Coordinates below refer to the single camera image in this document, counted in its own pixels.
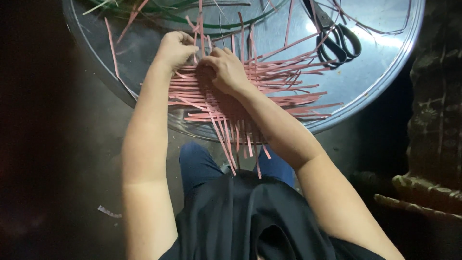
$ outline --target hand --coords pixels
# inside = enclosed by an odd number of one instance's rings
[[[194,43],[194,39],[185,32],[169,32],[162,38],[152,63],[167,66],[169,71],[175,72],[188,60],[189,56],[199,50]]]
[[[249,87],[244,67],[230,49],[214,48],[209,56],[202,58],[201,63],[215,70],[217,76],[212,83],[223,93],[235,96]]]

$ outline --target round metal tray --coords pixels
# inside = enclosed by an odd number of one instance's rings
[[[301,0],[294,1],[289,43],[316,32],[313,22],[308,16],[305,4]],[[222,15],[221,23],[223,25],[239,23],[238,11],[242,13],[244,20],[262,14],[264,4],[259,0],[251,0],[250,2],[252,3],[251,6],[222,7],[226,18]],[[329,5],[326,0],[317,2],[325,12],[335,19],[337,13],[323,6],[323,4]],[[278,1],[273,0],[273,3],[277,5]],[[254,38],[258,54],[264,54],[284,46],[289,5],[290,1],[287,1],[277,12],[273,12],[261,22],[255,24]],[[318,110],[320,113],[332,113],[332,116],[325,120],[302,120],[302,123],[312,133],[324,131],[349,118],[371,103],[391,84],[407,61],[417,39],[423,19],[424,5],[424,0],[412,0],[407,26],[398,35],[369,34],[352,21],[346,21],[345,23],[340,18],[337,20],[337,23],[344,23],[359,37],[363,49],[358,58],[341,65],[337,69],[326,71],[324,75],[306,74],[300,76],[299,79],[303,80],[306,85],[320,84],[319,87],[310,89],[310,91],[328,92],[327,95],[316,101],[315,105],[344,103],[343,106]],[[110,90],[125,103],[134,107],[136,101],[115,76],[108,33],[104,22],[106,13],[97,10],[82,16],[82,13],[90,8],[91,6],[81,1],[63,0],[63,12],[66,16],[69,30],[74,35],[78,46],[89,55],[98,76]],[[409,2],[408,0],[343,0],[342,8],[351,17],[374,29],[394,31],[401,29],[405,24]],[[184,17],[188,15],[191,20],[195,20],[197,13],[197,9],[194,8],[180,13],[178,16]],[[206,23],[219,23],[220,12],[216,6],[204,7],[203,13]],[[116,40],[125,27],[127,19],[117,18],[111,14],[106,16],[109,19],[114,40]],[[157,25],[154,25],[155,23],[151,21],[152,18],[142,14],[138,15],[138,17],[143,22],[132,24],[115,50],[121,77],[129,88],[136,93],[139,93],[140,83],[143,82],[146,71],[157,52],[158,44],[165,32],[162,28],[190,30],[190,27],[185,24],[161,20],[156,21]],[[218,33],[220,30],[206,29],[206,32]],[[236,42],[240,42],[240,33],[236,34]],[[219,40],[216,41],[216,45],[222,47],[223,43]],[[225,45],[231,45],[229,38],[225,38]],[[295,57],[313,50],[315,46],[316,39],[313,37],[268,58],[267,61]],[[169,127],[191,136],[217,141],[212,124],[184,121],[183,117],[186,112],[185,109],[171,106],[168,116]]]

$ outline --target left hand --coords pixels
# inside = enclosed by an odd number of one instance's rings
[[[164,35],[157,50],[153,64],[167,66],[172,72],[179,69],[199,50],[194,46],[194,39],[183,31],[172,31]]]

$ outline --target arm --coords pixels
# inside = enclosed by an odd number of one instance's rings
[[[388,260],[403,259],[315,137],[247,80],[229,49],[214,49],[203,63],[217,74],[213,84],[242,103],[271,148],[295,170],[318,223],[329,235]]]
[[[150,66],[122,147],[128,258],[159,259],[175,242],[175,216],[165,173],[168,89],[172,71],[198,48],[191,36],[164,36]]]

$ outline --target person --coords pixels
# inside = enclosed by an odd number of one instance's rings
[[[239,59],[214,48],[199,65],[247,110],[270,147],[261,173],[223,174],[195,143],[182,147],[184,208],[173,213],[167,185],[171,76],[198,51],[184,32],[162,39],[122,147],[128,258],[386,259],[403,256],[315,137],[248,81]],[[295,172],[304,197],[293,189]]]

